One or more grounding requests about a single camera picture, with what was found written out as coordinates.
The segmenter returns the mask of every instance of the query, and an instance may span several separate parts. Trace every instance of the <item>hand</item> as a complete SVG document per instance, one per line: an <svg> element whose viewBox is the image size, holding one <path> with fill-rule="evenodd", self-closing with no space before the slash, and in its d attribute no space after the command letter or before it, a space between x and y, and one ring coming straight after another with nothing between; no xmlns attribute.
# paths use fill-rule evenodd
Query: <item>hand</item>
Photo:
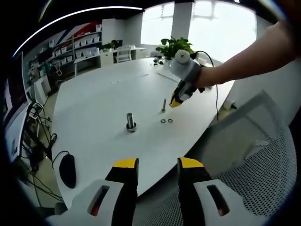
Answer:
<svg viewBox="0 0 301 226"><path fill-rule="evenodd" d="M216 73L216 71L216 67L203 67L201 69L200 75L198 76L198 80L194 85L197 88L204 88L219 84L218 74Z"/></svg>

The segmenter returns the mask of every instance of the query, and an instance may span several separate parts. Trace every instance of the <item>window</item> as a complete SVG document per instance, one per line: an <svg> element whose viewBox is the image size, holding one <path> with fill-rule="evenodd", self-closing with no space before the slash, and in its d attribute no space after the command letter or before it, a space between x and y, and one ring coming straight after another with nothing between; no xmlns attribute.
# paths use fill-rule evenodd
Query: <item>window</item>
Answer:
<svg viewBox="0 0 301 226"><path fill-rule="evenodd" d="M159 45L170 38L173 26L174 2L148 8L143 13L141 44Z"/></svg>
<svg viewBox="0 0 301 226"><path fill-rule="evenodd" d="M203 50L225 62L256 40L256 29L252 10L222 1L198 0L193 6L188 39L194 51Z"/></svg>

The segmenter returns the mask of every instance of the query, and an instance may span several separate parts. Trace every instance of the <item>bolt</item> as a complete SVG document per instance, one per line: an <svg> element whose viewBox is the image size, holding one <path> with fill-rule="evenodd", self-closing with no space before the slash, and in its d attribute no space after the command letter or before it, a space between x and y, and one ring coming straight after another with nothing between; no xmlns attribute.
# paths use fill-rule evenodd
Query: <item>bolt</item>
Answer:
<svg viewBox="0 0 301 226"><path fill-rule="evenodd" d="M129 132L135 132L136 127L137 127L137 124L134 122L133 114L127 113L127 130Z"/></svg>
<svg viewBox="0 0 301 226"><path fill-rule="evenodd" d="M163 101L163 108L161 109L162 112L165 112L165 105L166 105L166 99Z"/></svg>
<svg viewBox="0 0 301 226"><path fill-rule="evenodd" d="M134 119L132 113L127 113L127 124L130 129L134 128Z"/></svg>

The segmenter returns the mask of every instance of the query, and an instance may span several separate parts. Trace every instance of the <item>white cabinet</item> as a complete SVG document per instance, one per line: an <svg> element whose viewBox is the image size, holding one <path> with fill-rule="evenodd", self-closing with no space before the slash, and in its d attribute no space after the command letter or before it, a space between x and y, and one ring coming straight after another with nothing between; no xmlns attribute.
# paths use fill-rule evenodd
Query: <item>white cabinet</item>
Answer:
<svg viewBox="0 0 301 226"><path fill-rule="evenodd" d="M114 64L114 58L112 52L105 52L100 54L101 67L109 66Z"/></svg>
<svg viewBox="0 0 301 226"><path fill-rule="evenodd" d="M146 49L136 50L136 60L146 58Z"/></svg>

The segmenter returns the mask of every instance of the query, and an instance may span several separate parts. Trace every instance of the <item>desk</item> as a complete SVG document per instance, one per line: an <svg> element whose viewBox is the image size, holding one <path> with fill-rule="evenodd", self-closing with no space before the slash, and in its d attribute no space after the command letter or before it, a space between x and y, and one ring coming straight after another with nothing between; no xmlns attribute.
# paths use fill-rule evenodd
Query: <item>desk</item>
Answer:
<svg viewBox="0 0 301 226"><path fill-rule="evenodd" d="M158 182L177 164L204 133L216 115L216 89L196 92L182 106L169 102L178 79L157 74L152 58L127 61L89 71L63 83L53 117L58 140L53 157L67 150L75 157L77 184L69 189L59 176L61 154L54 170L68 208L76 194L96 179L104 179L117 160L139 158L138 195ZM218 108L233 81L219 85ZM126 130L128 112L133 113L137 131ZM173 123L161 123L173 119Z"/></svg>

